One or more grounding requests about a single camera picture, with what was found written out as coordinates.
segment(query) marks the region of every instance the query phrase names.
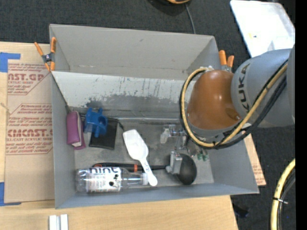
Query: yellow hose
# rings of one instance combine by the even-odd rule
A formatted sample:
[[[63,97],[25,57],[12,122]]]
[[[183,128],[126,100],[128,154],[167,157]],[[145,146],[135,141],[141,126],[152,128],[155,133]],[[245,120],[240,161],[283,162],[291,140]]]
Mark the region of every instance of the yellow hose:
[[[289,165],[283,171],[282,176],[280,177],[278,184],[275,189],[274,199],[271,209],[271,230],[277,230],[277,218],[278,218],[278,206],[280,202],[277,199],[280,199],[283,191],[284,184],[289,177],[289,174],[292,172],[295,167],[295,158],[289,163]]]

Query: gray box wall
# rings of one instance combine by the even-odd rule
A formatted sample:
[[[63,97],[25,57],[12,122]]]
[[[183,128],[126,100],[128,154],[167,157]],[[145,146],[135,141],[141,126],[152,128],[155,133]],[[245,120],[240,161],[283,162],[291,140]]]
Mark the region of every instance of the gray box wall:
[[[119,194],[75,193],[77,161],[75,151],[66,144],[66,106],[103,106],[105,115],[146,121],[149,125],[154,120],[177,122],[177,96],[184,80],[201,66],[218,69],[218,50],[214,37],[204,35],[51,25],[50,38],[53,36],[58,41],[52,79],[56,208],[258,192],[246,147],[241,142],[209,151],[213,177],[210,183],[133,188]],[[121,89],[120,81],[127,78],[134,79],[125,85],[130,93]],[[140,90],[138,81],[147,86],[154,83],[155,88]],[[106,82],[113,83],[116,89],[109,90],[109,97],[120,102],[105,98],[107,93],[102,89]],[[169,87],[157,93],[157,87],[165,86]]]

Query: bottle label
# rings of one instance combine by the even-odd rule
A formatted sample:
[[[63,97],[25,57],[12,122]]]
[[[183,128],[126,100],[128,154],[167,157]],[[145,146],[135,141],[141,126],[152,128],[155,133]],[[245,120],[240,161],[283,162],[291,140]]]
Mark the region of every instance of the bottle label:
[[[86,191],[119,192],[121,180],[121,170],[118,167],[90,168],[86,177]]]

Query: bottle cap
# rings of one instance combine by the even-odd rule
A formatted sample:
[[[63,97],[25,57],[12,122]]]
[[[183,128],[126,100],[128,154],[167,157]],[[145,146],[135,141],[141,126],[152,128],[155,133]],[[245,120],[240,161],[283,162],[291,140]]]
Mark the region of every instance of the bottle cap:
[[[142,173],[142,179],[143,179],[143,185],[147,185],[148,184],[148,174],[146,173]]]

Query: blue plastic object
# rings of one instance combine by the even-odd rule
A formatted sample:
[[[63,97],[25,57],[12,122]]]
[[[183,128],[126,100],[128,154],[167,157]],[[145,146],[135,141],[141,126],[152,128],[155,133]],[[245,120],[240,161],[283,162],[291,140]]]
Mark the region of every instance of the blue plastic object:
[[[0,206],[19,205],[20,203],[4,203],[4,182],[0,182]]]
[[[102,115],[102,108],[99,108],[98,112],[93,112],[90,107],[85,115],[84,120],[84,133],[94,132],[94,136],[97,138],[99,135],[106,134],[107,118]]]
[[[8,59],[20,59],[21,54],[0,52],[0,72],[8,72]]]

